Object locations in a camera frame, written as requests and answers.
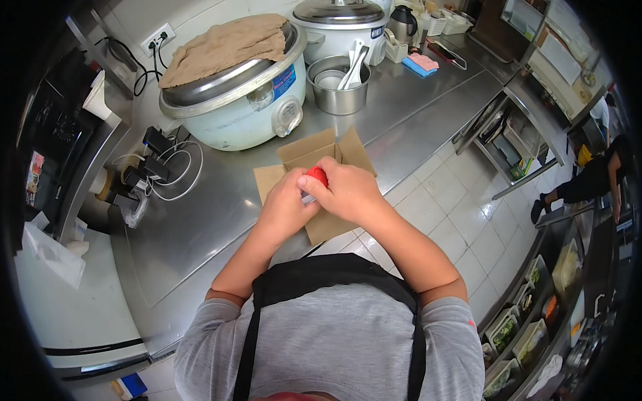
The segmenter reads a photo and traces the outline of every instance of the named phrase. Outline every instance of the rice cooker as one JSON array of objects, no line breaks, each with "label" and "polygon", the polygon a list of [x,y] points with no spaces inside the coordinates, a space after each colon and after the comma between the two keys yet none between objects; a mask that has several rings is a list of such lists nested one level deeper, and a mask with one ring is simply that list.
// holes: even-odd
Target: rice cooker
[{"label": "rice cooker", "polygon": [[303,118],[306,32],[286,22],[285,60],[248,60],[159,95],[160,110],[214,149],[248,149],[285,137]]},{"label": "rice cooker", "polygon": [[305,0],[294,8],[290,21],[308,34],[306,63],[348,55],[355,40],[362,39],[370,47],[365,62],[377,65],[386,55],[383,28],[389,19],[379,5],[364,0]]}]

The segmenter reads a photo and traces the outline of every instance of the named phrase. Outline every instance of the black shoe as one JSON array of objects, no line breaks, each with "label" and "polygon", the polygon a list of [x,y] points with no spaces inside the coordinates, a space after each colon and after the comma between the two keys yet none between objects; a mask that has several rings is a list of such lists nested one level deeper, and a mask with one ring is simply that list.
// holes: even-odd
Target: black shoe
[{"label": "black shoe", "polygon": [[539,194],[539,200],[540,200],[540,201],[542,202],[542,204],[544,205],[544,210],[546,211],[546,213],[550,213],[550,212],[551,212],[551,205],[547,205],[547,204],[546,204],[546,201],[545,201],[545,199],[546,199],[546,195],[547,195],[547,194]]},{"label": "black shoe", "polygon": [[539,199],[535,200],[533,208],[530,210],[530,221],[532,221],[533,224],[537,224],[537,220],[539,220],[539,215],[542,213],[542,210],[544,210],[544,202]]}]

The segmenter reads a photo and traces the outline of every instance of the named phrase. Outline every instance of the person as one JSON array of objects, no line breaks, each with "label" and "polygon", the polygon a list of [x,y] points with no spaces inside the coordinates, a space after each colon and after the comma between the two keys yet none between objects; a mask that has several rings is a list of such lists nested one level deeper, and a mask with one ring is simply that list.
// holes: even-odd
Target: person
[{"label": "person", "polygon": [[[317,166],[328,187],[287,173],[212,281],[175,358],[183,400],[480,400],[482,346],[459,272],[371,173],[331,157]],[[303,191],[317,201],[304,206]],[[405,281],[353,253],[268,269],[322,207],[363,227]]]},{"label": "person", "polygon": [[609,191],[613,198],[613,216],[615,222],[619,223],[622,207],[620,183],[633,171],[632,152],[629,140],[624,135],[617,136],[604,156],[597,156],[589,161],[580,174],[560,184],[552,192],[539,195],[530,211],[533,224],[537,223],[542,210],[549,213],[551,203],[558,199],[563,199],[564,203],[577,203],[604,196]]},{"label": "person", "polygon": [[615,107],[615,99],[610,93],[608,93],[606,97],[602,96],[589,112],[589,115],[598,123],[602,136],[606,141],[607,148],[611,145],[611,133],[609,131],[611,115],[609,114],[609,106]]}]

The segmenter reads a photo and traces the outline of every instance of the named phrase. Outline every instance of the black apron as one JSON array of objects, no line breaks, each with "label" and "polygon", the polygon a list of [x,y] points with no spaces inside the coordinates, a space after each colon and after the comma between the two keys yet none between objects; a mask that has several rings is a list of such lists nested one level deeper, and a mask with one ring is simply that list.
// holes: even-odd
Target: black apron
[{"label": "black apron", "polygon": [[319,288],[357,283],[382,290],[412,311],[415,333],[408,373],[408,401],[417,401],[426,373],[426,337],[421,327],[417,293],[404,280],[353,253],[313,256],[277,264],[252,282],[254,313],[245,336],[232,401],[247,401],[250,396],[262,307],[292,300]]}]

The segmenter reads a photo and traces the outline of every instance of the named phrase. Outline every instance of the beige cloth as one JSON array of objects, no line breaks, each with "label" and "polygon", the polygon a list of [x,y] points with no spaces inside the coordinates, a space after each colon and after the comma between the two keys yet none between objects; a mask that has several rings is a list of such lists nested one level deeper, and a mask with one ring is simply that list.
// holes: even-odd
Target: beige cloth
[{"label": "beige cloth", "polygon": [[170,88],[205,78],[253,58],[285,59],[285,37],[279,14],[261,14],[214,25],[173,54],[159,82]]}]

